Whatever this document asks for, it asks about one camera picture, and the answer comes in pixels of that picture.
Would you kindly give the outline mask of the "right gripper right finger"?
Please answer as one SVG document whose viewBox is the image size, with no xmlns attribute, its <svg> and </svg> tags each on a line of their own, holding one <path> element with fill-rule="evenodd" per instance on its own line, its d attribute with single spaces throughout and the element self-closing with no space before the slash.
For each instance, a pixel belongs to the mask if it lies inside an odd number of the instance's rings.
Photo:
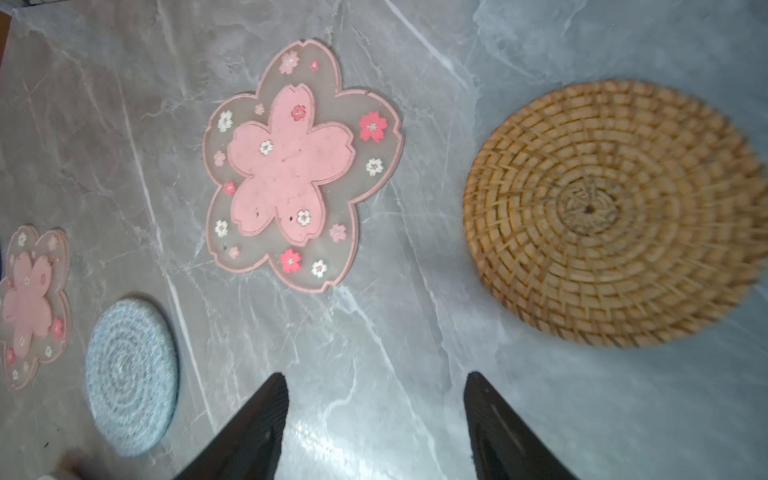
<svg viewBox="0 0 768 480">
<path fill-rule="evenodd" d="M 576 480 L 480 372 L 468 375 L 463 400 L 478 479 Z"/>
</svg>

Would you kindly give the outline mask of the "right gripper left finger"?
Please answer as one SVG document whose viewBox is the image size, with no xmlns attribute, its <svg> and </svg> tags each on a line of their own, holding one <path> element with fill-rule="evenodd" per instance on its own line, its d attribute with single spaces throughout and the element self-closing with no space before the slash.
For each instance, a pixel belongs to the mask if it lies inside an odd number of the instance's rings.
<svg viewBox="0 0 768 480">
<path fill-rule="evenodd" d="M 272 374 L 179 479 L 273 479 L 289 409 L 285 376 Z"/>
</svg>

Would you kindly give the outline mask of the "blue woven round coaster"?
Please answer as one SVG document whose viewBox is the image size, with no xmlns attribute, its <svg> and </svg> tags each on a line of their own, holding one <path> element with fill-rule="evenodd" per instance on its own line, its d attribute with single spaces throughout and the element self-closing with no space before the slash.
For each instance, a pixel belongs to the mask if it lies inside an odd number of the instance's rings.
<svg viewBox="0 0 768 480">
<path fill-rule="evenodd" d="M 179 365 L 172 332 L 152 303 L 124 298 L 105 310 L 85 380 L 96 428 L 118 455 L 138 457 L 160 442 L 177 405 Z"/>
</svg>

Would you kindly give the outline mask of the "pink flower coaster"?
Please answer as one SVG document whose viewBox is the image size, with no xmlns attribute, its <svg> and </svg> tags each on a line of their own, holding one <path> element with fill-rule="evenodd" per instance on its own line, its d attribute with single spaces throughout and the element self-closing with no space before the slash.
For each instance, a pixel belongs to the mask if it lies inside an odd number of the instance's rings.
<svg viewBox="0 0 768 480">
<path fill-rule="evenodd" d="M 70 271 L 64 230 L 41 234 L 23 225 L 11 237 L 1 278 L 1 371 L 12 390 L 25 388 L 40 366 L 57 360 L 71 334 L 65 293 Z"/>
<path fill-rule="evenodd" d="M 203 136 L 216 184 L 206 225 L 216 263 L 233 273 L 266 265 L 308 293 L 339 284 L 356 256 L 357 205 L 396 170 L 401 129 L 383 97 L 343 86 L 323 43 L 285 47 L 254 91 L 214 111 Z"/>
</svg>

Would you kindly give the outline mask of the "rattan woven round coaster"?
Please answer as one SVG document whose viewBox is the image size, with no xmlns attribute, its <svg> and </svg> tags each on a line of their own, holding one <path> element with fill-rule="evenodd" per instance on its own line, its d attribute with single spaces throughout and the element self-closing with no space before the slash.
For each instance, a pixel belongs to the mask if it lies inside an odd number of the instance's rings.
<svg viewBox="0 0 768 480">
<path fill-rule="evenodd" d="M 767 267 L 767 175 L 705 102 L 637 80 L 564 87 L 508 117 L 463 198 L 482 283 L 521 321 L 591 346 L 695 334 Z"/>
</svg>

